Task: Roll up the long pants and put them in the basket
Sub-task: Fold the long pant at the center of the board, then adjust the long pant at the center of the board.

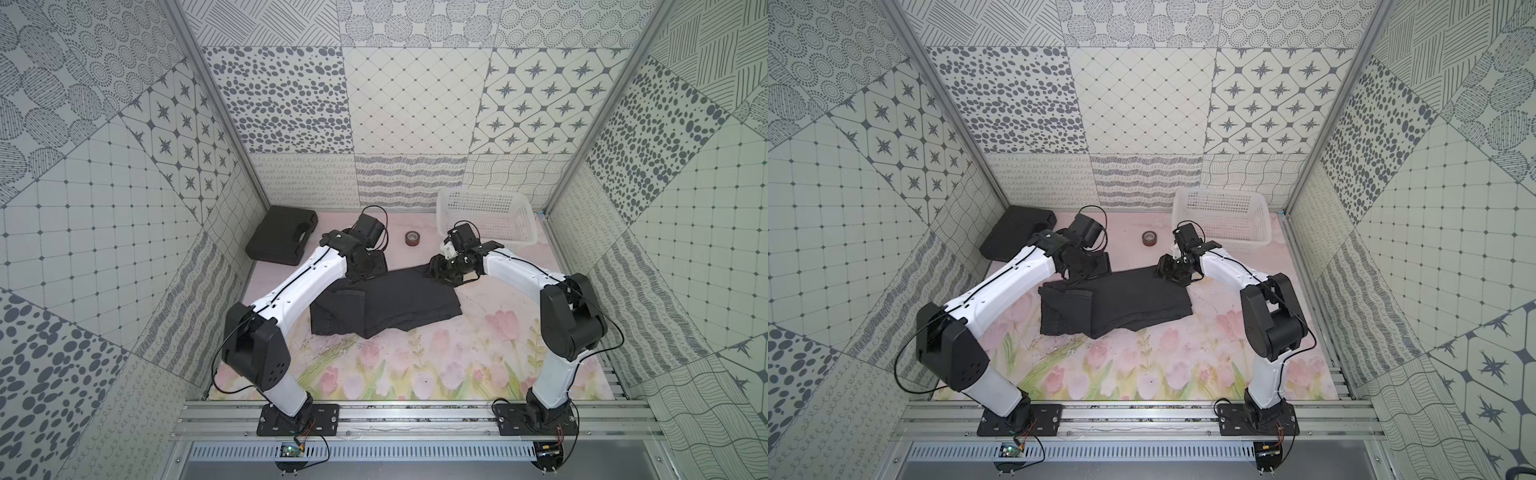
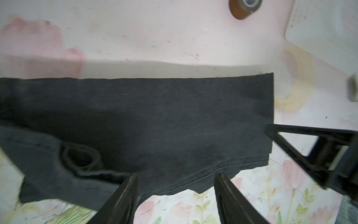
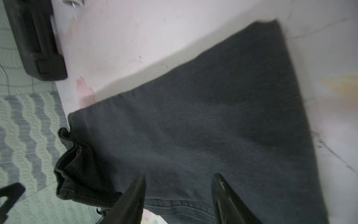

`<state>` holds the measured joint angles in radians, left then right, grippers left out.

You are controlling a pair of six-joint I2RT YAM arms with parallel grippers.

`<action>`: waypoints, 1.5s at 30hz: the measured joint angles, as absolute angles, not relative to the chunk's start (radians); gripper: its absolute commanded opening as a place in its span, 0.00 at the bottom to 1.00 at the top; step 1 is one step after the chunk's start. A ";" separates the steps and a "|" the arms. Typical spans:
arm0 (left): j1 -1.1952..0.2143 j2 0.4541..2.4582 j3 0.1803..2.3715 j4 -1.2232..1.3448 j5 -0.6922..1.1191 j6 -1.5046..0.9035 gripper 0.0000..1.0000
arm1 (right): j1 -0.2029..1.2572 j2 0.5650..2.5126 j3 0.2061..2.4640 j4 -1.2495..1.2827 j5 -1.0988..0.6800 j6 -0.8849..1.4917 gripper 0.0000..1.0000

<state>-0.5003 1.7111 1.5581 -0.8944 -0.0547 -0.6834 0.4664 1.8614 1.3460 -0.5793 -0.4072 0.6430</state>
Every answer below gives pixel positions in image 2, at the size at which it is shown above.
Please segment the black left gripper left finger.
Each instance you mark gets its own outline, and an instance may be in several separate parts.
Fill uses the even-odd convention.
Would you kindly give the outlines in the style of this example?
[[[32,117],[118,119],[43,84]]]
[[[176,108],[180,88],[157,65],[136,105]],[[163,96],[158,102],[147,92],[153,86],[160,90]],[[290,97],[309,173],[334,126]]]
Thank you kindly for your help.
[[[139,201],[136,174],[128,177],[87,224],[132,224]]]

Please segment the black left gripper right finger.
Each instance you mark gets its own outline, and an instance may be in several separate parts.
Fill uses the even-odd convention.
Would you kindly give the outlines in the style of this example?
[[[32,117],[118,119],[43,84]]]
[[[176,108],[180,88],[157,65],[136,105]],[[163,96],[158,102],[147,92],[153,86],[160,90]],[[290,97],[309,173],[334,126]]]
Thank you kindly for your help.
[[[225,174],[215,174],[213,186],[222,224],[268,223]]]

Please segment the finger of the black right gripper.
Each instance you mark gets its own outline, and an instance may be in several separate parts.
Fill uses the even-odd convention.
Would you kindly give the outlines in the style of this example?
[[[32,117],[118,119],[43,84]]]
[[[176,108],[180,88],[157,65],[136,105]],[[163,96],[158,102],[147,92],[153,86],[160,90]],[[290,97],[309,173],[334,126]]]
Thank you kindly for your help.
[[[352,130],[268,124],[266,135],[288,154],[320,187],[351,200],[358,199],[358,133]],[[281,133],[316,136],[307,156]]]

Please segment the dark grey long pants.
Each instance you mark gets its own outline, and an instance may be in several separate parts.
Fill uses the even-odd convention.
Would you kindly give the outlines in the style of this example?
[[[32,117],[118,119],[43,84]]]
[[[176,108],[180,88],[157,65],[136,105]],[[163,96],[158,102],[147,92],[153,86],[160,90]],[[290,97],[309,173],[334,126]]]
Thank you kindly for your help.
[[[266,166],[272,73],[225,78],[1,79],[1,148],[22,203],[99,210],[132,174],[140,202]]]

